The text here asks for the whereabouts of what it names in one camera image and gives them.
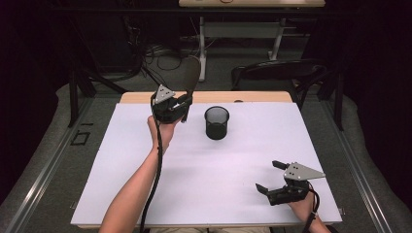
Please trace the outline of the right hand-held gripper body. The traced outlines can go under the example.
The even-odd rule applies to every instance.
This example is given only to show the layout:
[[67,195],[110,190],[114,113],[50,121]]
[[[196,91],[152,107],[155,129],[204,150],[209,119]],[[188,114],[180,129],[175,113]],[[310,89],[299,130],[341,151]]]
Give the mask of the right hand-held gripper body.
[[309,192],[309,180],[320,179],[325,173],[314,170],[297,162],[284,170],[286,184],[279,189],[269,190],[267,197],[271,206],[303,200]]

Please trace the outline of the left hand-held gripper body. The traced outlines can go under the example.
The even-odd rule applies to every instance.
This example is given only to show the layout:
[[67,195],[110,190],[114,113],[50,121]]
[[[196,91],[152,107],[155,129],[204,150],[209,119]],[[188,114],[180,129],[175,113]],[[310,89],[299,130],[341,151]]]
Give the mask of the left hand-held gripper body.
[[154,118],[161,123],[173,123],[182,121],[184,115],[176,113],[174,109],[182,104],[177,103],[176,92],[161,84],[157,91],[151,96],[151,109]]

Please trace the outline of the black mesh pen holder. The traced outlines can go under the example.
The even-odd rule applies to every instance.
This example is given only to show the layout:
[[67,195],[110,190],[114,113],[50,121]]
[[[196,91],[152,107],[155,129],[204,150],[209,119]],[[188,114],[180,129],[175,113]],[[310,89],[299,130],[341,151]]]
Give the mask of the black mesh pen holder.
[[221,140],[227,134],[229,112],[221,106],[213,106],[204,114],[206,120],[206,135],[212,140]]

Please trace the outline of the person's left hand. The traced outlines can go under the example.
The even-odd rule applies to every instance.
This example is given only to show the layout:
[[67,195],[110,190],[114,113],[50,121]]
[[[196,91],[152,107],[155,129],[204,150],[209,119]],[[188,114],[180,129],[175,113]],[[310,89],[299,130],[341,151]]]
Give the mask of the person's left hand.
[[176,125],[180,120],[176,120],[173,123],[158,123],[153,116],[149,116],[147,124],[150,129],[152,137],[152,149],[151,153],[158,152],[159,149],[162,149],[163,152],[169,147],[169,144],[173,138]]

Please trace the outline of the person's right hand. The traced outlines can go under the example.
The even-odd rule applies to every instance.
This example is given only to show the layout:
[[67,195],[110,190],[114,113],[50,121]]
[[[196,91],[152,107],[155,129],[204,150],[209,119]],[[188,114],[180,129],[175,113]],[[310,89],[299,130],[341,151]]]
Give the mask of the person's right hand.
[[310,216],[313,211],[315,197],[312,192],[309,192],[303,200],[297,202],[290,202],[289,207],[295,216],[302,222]]

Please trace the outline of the white-legged wooden desk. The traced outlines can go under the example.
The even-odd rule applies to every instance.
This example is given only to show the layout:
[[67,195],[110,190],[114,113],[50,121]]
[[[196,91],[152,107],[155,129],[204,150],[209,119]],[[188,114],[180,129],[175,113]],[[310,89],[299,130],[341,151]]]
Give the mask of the white-legged wooden desk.
[[[179,0],[179,6],[183,8],[212,9],[224,8],[242,10],[258,9],[280,9],[280,10],[309,10],[322,8],[325,0]],[[274,39],[272,51],[268,53],[270,59],[277,58],[280,42],[283,36],[286,19],[273,17],[268,22],[257,22],[255,20],[235,21],[223,19],[221,21],[210,21],[205,17],[199,18],[199,58],[201,71],[199,80],[206,78],[206,38],[261,38]]]

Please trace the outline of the black chair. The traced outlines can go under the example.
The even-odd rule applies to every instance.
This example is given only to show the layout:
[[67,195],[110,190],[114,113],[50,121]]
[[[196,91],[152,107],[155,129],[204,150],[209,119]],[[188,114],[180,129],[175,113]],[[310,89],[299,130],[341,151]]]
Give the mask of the black chair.
[[301,110],[309,88],[327,73],[319,59],[270,60],[231,71],[234,91],[286,91]]

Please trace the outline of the black metal stand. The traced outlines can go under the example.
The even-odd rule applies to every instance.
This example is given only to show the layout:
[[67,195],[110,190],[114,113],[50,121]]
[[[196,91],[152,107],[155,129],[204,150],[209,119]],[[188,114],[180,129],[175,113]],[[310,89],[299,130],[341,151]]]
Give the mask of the black metal stand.
[[73,127],[80,117],[78,90],[80,90],[86,98],[93,98],[97,93],[97,90],[92,84],[93,81],[102,83],[119,94],[124,94],[126,89],[104,78],[95,68],[86,65],[86,57],[81,54],[79,46],[73,46],[67,53],[71,64],[71,73],[69,75],[69,127]]

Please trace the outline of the aluminium floor rail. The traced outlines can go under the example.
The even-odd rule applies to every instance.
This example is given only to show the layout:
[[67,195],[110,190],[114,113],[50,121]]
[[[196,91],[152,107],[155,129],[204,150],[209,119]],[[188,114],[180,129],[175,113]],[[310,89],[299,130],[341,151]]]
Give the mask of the aluminium floor rail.
[[356,154],[354,153],[350,143],[348,142],[345,134],[340,128],[336,125],[333,117],[333,109],[328,102],[321,101],[321,106],[323,111],[326,113],[326,118],[331,128],[334,131],[334,134],[337,136],[339,144],[341,145],[344,151],[344,157],[346,163],[351,171],[354,182],[357,186],[357,189],[360,193],[360,197],[364,206],[367,209],[367,212],[373,221],[373,224],[377,230],[377,233],[393,233],[392,228],[390,227],[381,206],[379,205],[376,195],[371,189],[371,186],[367,182],[366,176],[361,169],[359,161],[357,160]]
[[51,128],[6,202],[0,233],[85,233],[71,223],[98,148],[94,101],[87,98],[71,127],[58,109]]

